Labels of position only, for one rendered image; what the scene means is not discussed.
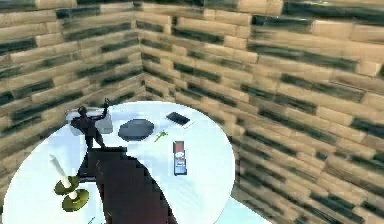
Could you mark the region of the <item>black mobile phone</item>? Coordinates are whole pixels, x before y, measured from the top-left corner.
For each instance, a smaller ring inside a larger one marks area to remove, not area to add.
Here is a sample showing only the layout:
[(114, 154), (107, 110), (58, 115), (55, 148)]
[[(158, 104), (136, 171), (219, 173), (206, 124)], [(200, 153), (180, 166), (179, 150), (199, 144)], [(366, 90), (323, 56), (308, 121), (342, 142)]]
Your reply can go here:
[(184, 115), (181, 115), (177, 112), (171, 112), (166, 116), (166, 118), (182, 128), (188, 128), (193, 124), (193, 121), (190, 118), (185, 117)]

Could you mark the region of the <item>round white table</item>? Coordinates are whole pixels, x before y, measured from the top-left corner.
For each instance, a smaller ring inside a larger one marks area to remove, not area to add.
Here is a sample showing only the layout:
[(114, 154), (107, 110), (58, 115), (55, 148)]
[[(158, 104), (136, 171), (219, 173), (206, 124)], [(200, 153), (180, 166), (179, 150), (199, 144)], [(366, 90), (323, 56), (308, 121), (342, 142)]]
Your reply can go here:
[[(166, 116), (177, 112), (193, 124), (182, 128)], [(109, 109), (113, 132), (103, 134), (109, 146), (125, 146), (160, 184), (180, 224), (266, 224), (256, 213), (230, 197), (235, 181), (235, 157), (223, 130), (209, 117), (190, 107), (161, 101), (137, 101)], [(146, 119), (153, 133), (142, 141), (118, 136), (122, 124)], [(174, 175), (173, 143), (183, 141), (187, 174)], [(84, 137), (66, 125), (40, 143), (23, 161), (5, 194), (3, 224), (102, 224), (102, 202), (94, 183), (80, 186), (90, 193), (80, 210), (66, 212), (54, 193), (59, 176), (50, 162), (54, 155), (63, 170), (73, 175), (85, 155)]]

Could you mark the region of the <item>black figure statue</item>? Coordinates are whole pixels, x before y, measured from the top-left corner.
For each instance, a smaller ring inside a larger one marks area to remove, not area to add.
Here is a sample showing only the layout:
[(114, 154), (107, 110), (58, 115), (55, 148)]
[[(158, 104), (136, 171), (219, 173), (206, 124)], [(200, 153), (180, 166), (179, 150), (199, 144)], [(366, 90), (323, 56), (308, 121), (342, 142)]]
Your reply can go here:
[(88, 149), (93, 147), (93, 141), (96, 141), (101, 148), (105, 148), (103, 137), (99, 130), (96, 128), (96, 122), (106, 117), (109, 107), (109, 99), (106, 98), (103, 104), (104, 110), (101, 115), (88, 116), (87, 108), (81, 106), (78, 108), (79, 117), (74, 117), (70, 125), (78, 129), (84, 136)]

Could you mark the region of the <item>green candle holder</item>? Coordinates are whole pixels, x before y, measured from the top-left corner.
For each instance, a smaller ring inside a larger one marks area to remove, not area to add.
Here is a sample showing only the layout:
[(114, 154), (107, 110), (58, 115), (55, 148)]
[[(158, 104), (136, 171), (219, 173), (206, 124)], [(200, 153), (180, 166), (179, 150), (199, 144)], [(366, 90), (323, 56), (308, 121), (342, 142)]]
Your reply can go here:
[(77, 176), (68, 177), (69, 186), (65, 187), (61, 181), (57, 182), (54, 192), (64, 197), (62, 209), (66, 212), (80, 210), (89, 200), (89, 192), (86, 189), (79, 189), (80, 178)]

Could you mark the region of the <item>white candle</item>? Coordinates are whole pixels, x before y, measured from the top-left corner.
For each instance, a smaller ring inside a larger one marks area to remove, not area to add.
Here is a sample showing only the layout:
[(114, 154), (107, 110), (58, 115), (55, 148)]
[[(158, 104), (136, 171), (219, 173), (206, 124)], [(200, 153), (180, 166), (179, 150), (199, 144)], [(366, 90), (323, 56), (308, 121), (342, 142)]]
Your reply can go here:
[[(57, 173), (59, 174), (60, 176), (60, 179), (61, 179), (61, 183), (63, 185), (63, 187), (68, 190), (69, 188), (72, 187), (72, 184), (70, 183), (69, 179), (68, 179), (68, 176), (65, 174), (63, 168), (61, 167), (60, 163), (58, 162), (57, 158), (50, 154), (49, 155), (50, 157), (50, 162), (53, 164), (53, 166), (55, 167)], [(77, 198), (77, 193), (75, 190), (71, 190), (68, 192), (69, 194), (69, 197), (74, 200)]]

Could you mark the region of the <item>dark round plate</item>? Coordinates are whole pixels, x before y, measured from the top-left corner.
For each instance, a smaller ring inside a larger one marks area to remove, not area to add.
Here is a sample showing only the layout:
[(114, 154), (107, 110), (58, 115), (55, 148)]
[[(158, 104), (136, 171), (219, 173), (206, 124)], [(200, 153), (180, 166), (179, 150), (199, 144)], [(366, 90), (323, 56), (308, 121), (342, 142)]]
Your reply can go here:
[(132, 119), (122, 124), (118, 136), (123, 140), (142, 141), (153, 133), (154, 124), (146, 119)]

